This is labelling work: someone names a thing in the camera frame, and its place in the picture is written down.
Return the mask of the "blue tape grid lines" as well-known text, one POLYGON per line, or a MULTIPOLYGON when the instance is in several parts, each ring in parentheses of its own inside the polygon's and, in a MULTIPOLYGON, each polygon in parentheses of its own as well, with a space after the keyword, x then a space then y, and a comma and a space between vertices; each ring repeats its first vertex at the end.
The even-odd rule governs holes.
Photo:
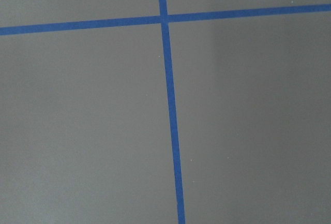
POLYGON ((169 123, 171 134, 171 147, 173 158, 173 170, 175 181, 176 208, 178 223, 185 223, 185 200, 182 179, 182 166, 180 157, 180 144, 178 136, 178 123, 176 113, 175 86, 173 77, 173 65, 171 54, 170 23, 184 23, 192 21, 234 19, 258 16, 273 16, 297 13, 329 12, 330 4, 314 4, 299 6, 282 6, 255 9, 236 9, 224 11, 194 12, 169 14, 167 0, 158 0, 159 15, 144 17, 115 18, 102 20, 87 20, 75 22, 60 22, 34 25, 19 25, 1 27, 1 35, 20 35, 32 33, 73 31, 80 29, 96 29, 121 26, 138 26, 159 24, 161 27, 163 60, 165 68, 165 80, 167 87, 167 100, 169 109, 169 123))

